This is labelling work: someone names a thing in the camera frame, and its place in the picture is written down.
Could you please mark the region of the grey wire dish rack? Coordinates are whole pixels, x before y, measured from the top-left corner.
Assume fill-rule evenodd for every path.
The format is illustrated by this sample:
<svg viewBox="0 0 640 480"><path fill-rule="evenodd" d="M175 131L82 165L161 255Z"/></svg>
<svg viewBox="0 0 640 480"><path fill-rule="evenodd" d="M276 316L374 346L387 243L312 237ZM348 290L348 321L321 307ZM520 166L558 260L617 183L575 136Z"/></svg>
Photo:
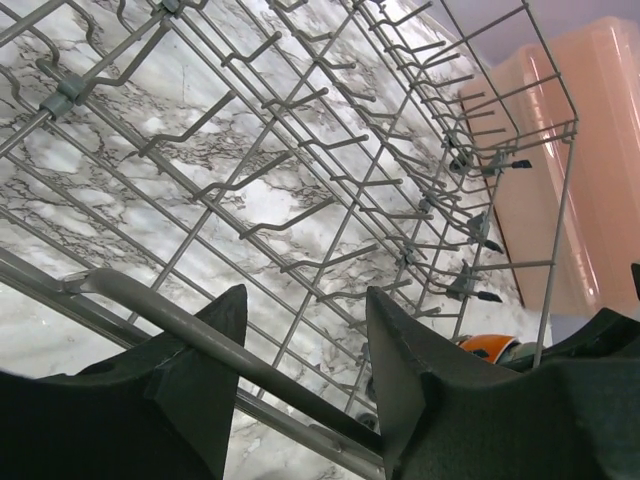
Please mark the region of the grey wire dish rack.
<svg viewBox="0 0 640 480"><path fill-rule="evenodd" d="M540 344L474 161L478 41L533 1L5 1L1 369L72 375L157 333L94 268L189 313L244 284L247 349L368 426L366 290L446 335Z"/></svg>

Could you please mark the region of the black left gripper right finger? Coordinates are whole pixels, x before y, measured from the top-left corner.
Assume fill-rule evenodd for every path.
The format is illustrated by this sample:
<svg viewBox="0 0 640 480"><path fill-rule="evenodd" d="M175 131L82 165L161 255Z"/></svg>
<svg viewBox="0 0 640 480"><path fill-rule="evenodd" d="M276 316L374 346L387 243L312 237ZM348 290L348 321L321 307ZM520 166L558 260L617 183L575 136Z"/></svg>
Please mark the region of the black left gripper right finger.
<svg viewBox="0 0 640 480"><path fill-rule="evenodd" d="M390 479L635 479L639 324L601 310L539 365L489 363L367 292Z"/></svg>

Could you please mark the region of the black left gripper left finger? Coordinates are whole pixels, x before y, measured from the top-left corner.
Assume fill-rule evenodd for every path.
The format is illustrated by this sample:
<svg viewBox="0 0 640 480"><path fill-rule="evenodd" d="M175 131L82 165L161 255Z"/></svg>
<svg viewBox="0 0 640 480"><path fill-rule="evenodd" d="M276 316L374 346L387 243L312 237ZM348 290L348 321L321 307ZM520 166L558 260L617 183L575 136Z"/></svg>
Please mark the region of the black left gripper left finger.
<svg viewBox="0 0 640 480"><path fill-rule="evenodd" d="M220 479L239 376L169 333L75 375L1 375L4 479Z"/></svg>

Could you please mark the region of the blue floral orange bowl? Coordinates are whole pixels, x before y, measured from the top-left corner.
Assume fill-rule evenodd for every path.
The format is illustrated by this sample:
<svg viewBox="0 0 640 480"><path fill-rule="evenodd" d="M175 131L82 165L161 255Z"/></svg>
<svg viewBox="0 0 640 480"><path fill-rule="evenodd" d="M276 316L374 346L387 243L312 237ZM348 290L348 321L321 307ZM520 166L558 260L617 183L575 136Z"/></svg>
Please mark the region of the blue floral orange bowl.
<svg viewBox="0 0 640 480"><path fill-rule="evenodd" d="M479 334L463 336L456 341L456 344L491 364L502 364L512 360L515 349L521 345L521 342L510 335Z"/></svg>

